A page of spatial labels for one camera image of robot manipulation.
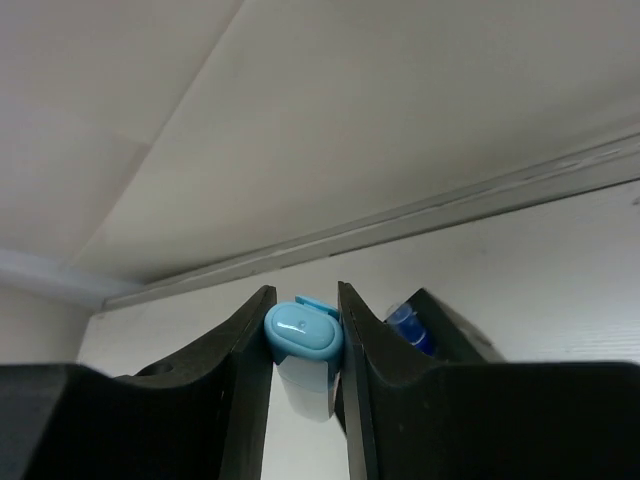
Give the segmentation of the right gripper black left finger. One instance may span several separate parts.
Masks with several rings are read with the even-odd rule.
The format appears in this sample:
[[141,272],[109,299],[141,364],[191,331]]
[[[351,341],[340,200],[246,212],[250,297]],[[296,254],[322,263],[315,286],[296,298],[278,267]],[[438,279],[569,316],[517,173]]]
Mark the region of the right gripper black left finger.
[[264,286],[135,375],[79,364],[1,369],[5,479],[257,479],[272,380]]

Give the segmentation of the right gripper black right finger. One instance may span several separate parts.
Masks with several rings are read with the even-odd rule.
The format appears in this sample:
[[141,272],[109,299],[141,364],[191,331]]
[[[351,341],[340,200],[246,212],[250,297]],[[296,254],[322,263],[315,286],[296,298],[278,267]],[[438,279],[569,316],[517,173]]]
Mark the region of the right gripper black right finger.
[[354,479],[635,479],[639,368],[628,362],[445,363],[338,286]]

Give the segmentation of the blue cap clear marker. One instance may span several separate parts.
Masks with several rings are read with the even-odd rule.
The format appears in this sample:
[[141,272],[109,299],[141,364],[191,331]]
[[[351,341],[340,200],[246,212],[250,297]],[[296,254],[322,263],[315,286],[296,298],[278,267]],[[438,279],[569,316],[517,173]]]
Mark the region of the blue cap clear marker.
[[434,356],[436,347],[432,334],[409,303],[393,305],[387,313],[385,323],[417,350]]

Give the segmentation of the light blue cap marker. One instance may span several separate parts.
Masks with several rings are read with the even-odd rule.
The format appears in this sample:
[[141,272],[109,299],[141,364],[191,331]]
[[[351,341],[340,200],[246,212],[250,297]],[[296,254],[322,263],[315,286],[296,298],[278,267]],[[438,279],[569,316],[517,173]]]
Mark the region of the light blue cap marker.
[[330,420],[344,346],[338,309],[297,296],[271,307],[263,328],[293,410],[315,422]]

